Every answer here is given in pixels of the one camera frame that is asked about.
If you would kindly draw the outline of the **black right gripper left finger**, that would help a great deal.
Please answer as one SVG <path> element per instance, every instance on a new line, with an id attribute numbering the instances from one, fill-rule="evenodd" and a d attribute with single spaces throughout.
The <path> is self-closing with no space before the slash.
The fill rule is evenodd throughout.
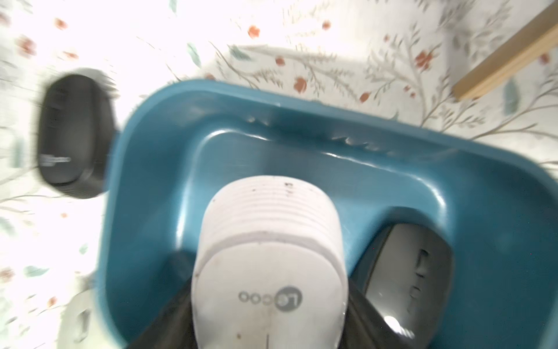
<path id="1" fill-rule="evenodd" d="M 186 349 L 196 348 L 189 279 L 164 306 L 156 319 L 126 348 Z"/>

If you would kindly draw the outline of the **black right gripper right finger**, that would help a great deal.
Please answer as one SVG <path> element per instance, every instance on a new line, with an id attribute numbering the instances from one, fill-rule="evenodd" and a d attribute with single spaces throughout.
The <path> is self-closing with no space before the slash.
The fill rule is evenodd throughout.
<path id="1" fill-rule="evenodd" d="M 405 348 L 402 339 L 387 325 L 354 283 L 348 283 L 349 294 L 341 347 L 396 349 Z"/>

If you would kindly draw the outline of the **black mouse with logo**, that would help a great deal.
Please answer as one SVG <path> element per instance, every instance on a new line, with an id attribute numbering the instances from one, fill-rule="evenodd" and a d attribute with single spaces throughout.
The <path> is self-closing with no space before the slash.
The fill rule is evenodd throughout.
<path id="1" fill-rule="evenodd" d="M 351 279 L 381 348 L 427 348 L 445 311 L 453 279 L 452 248 L 418 224 L 382 228 Z"/>

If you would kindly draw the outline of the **grey white mouse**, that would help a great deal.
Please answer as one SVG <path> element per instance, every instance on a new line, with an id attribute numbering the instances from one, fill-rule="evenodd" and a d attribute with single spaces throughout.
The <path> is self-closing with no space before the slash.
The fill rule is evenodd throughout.
<path id="1" fill-rule="evenodd" d="M 58 332 L 57 348 L 80 349 L 102 348 L 100 334 L 94 313 L 94 292 L 87 290 L 74 296 L 63 311 Z"/>

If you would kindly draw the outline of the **white Lecoo mouse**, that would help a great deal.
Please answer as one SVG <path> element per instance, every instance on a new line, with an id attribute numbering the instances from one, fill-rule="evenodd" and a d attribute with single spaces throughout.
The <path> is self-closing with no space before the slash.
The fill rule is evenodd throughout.
<path id="1" fill-rule="evenodd" d="M 203 216 L 191 302 L 199 348 L 336 348 L 348 276 L 332 200 L 292 177 L 224 186 Z"/>

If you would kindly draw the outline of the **teal storage box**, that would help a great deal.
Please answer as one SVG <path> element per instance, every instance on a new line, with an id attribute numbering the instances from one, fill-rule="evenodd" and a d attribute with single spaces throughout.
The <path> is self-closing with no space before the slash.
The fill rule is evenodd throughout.
<path id="1" fill-rule="evenodd" d="M 417 220 L 456 272 L 433 348 L 557 347 L 557 183 L 509 151 L 216 81 L 139 105 L 110 154 L 97 304 L 126 346 L 190 275 L 203 213 L 226 184 L 295 177 L 333 200 L 353 268 L 379 226 Z"/>

